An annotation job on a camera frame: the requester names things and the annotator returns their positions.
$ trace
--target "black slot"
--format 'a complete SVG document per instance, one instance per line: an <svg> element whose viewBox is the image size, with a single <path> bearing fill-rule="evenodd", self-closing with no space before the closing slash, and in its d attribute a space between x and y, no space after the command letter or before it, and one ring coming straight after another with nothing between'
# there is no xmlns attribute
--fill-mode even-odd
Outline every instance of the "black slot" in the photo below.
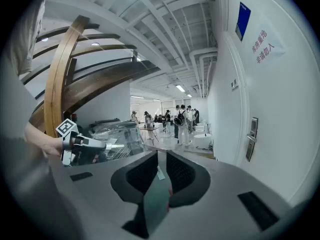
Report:
<svg viewBox="0 0 320 240"><path fill-rule="evenodd" d="M279 218L252 191L239 194L238 198L262 231L266 230L279 220Z"/></svg>
<svg viewBox="0 0 320 240"><path fill-rule="evenodd" d="M83 180L85 178L89 178L91 176L93 176L93 174L91 172L86 171L86 172L71 175L70 178L73 182L76 182L76 181Z"/></svg>

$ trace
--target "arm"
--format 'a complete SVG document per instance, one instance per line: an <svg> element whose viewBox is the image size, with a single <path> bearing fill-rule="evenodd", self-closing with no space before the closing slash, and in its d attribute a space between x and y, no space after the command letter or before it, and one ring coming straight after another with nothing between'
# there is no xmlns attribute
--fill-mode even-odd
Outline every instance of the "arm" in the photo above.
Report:
<svg viewBox="0 0 320 240"><path fill-rule="evenodd" d="M27 123L24 129L24 135L27 142L33 143L41 148L47 155L60 156L63 150L63 138L50 137L31 123Z"/></svg>

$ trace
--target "pipe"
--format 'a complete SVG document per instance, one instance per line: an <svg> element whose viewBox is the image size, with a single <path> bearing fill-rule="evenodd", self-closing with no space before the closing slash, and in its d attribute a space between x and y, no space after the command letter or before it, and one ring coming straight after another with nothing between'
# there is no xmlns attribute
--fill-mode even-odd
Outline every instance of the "pipe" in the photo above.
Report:
<svg viewBox="0 0 320 240"><path fill-rule="evenodd" d="M200 72L202 75L202 95L203 98L205 97L205 66L204 66L204 59L205 58L210 58L213 56L217 56L218 53L217 52L211 52L211 53L206 53L204 55L201 55L199 57L199 61L200 61Z"/></svg>
<svg viewBox="0 0 320 240"><path fill-rule="evenodd" d="M198 87L199 87L199 90L200 90L201 97L202 97L202 93L201 93L201 88L200 88L200 80L199 80L199 75L198 75L199 72L198 72L198 69L197 69L195 55L205 54L205 53L213 53L213 52L217 52L217 51L218 51L218 48L210 47L210 48L205 48L205 49L193 50L193 51L191 51L189 53L189 57L190 57L190 60L192 62L193 70L194 70L194 73L195 73L195 78L196 78L196 81L198 83Z"/></svg>

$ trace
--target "transparent plastic sheet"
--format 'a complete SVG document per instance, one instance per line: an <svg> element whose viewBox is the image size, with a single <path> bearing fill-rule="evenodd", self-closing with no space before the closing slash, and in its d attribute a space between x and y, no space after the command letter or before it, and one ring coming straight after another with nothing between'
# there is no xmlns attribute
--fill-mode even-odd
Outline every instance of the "transparent plastic sheet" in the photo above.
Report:
<svg viewBox="0 0 320 240"><path fill-rule="evenodd" d="M122 159L147 150L140 137L139 128L132 121L97 123L85 132L87 137L105 142L107 149L96 152L82 149L80 153L77 152L71 166Z"/></svg>

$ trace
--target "ceiling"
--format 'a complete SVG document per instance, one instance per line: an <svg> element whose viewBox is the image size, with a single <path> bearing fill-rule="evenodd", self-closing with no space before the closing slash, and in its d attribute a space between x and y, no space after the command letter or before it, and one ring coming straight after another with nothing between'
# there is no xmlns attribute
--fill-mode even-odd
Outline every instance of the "ceiling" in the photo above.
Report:
<svg viewBox="0 0 320 240"><path fill-rule="evenodd" d="M112 39L112 42L135 45L142 60L150 60L161 69L131 82L131 95L145 97L144 102L152 99L187 99L187 94L200 97L189 53L216 46L210 14L214 1L46 0L42 31L70 26L78 15L87 16L91 23L100 24L100 27L97 30L85 30L85 35L118 34L121 38ZM61 36L57 35L47 42L38 42L35 49L60 39ZM105 44L105 40L95 42ZM78 45L88 46L91 43L92 40ZM212 58L204 59L205 94L210 60ZM212 63L209 79L214 66ZM185 92L178 90L176 85L181 85ZM141 103L141 99L139 101L131 100L132 103Z"/></svg>

